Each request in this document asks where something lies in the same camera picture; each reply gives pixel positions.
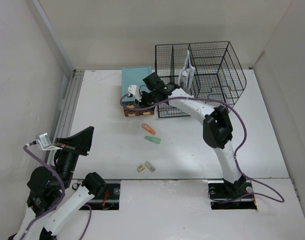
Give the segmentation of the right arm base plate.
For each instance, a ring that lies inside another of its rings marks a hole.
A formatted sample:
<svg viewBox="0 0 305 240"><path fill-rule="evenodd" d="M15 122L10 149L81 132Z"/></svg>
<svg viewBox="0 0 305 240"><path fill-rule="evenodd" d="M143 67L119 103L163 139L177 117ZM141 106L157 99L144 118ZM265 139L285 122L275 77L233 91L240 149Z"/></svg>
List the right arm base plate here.
<svg viewBox="0 0 305 240"><path fill-rule="evenodd" d="M212 210L257 210L257 203L253 192L253 186L247 181L237 193L229 193L223 181L210 181L208 183L208 198Z"/></svg>

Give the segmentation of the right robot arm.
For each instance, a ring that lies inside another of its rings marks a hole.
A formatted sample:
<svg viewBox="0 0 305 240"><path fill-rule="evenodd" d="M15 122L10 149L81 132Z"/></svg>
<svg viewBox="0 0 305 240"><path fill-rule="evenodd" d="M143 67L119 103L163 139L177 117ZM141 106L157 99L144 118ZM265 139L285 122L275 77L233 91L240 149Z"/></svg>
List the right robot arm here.
<svg viewBox="0 0 305 240"><path fill-rule="evenodd" d="M195 118L202 125L202 137L213 148L222 168L224 191L229 198L242 192L246 178L242 176L234 159L232 145L233 126L225 106L214 107L192 96L173 82L165 84L154 72L143 79L149 92L141 93L138 105L150 107L165 101L170 106Z"/></svg>

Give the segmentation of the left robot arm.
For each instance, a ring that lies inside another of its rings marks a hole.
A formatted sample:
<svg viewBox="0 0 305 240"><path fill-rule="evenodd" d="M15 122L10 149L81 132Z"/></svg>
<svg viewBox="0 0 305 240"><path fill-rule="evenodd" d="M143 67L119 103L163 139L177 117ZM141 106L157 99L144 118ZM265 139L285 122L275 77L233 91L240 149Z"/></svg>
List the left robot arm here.
<svg viewBox="0 0 305 240"><path fill-rule="evenodd" d="M106 188L105 180L96 172L86 175L74 194L65 200L79 156L87 156L92 146L95 128L89 126L69 136L51 142L47 134L23 146L23 150L40 163L27 182L29 195L24 219L10 240L55 240L69 219L88 201L100 198ZM56 150L54 164L49 165L29 150L39 145L44 151Z"/></svg>

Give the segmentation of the white Canon paper booklet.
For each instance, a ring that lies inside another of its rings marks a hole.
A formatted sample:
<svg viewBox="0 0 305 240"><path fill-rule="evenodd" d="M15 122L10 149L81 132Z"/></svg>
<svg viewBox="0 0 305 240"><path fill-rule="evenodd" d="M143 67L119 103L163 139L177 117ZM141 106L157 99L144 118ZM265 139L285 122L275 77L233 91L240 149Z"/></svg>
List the white Canon paper booklet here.
<svg viewBox="0 0 305 240"><path fill-rule="evenodd" d="M190 91L193 85L196 68L192 65L190 51L186 51L184 67L178 75L178 85L185 91Z"/></svg>

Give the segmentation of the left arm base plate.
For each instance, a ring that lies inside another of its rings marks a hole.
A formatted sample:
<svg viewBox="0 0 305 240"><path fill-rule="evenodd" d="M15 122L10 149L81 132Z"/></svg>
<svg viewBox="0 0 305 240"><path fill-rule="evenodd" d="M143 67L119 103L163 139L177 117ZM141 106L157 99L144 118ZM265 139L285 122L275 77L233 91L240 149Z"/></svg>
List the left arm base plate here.
<svg viewBox="0 0 305 240"><path fill-rule="evenodd" d="M117 211L120 208L121 182L109 180L104 192L87 202L93 211Z"/></svg>

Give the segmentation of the wooden drawer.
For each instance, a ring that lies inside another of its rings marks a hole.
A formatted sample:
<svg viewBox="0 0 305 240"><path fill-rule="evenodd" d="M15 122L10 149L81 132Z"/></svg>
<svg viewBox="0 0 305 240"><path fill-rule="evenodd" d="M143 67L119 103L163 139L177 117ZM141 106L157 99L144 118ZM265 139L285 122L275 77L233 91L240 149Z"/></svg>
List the wooden drawer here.
<svg viewBox="0 0 305 240"><path fill-rule="evenodd" d="M148 110L140 110L139 111L139 115L140 116L153 116L155 113L155 109L154 108L151 108L151 109L148 109Z"/></svg>

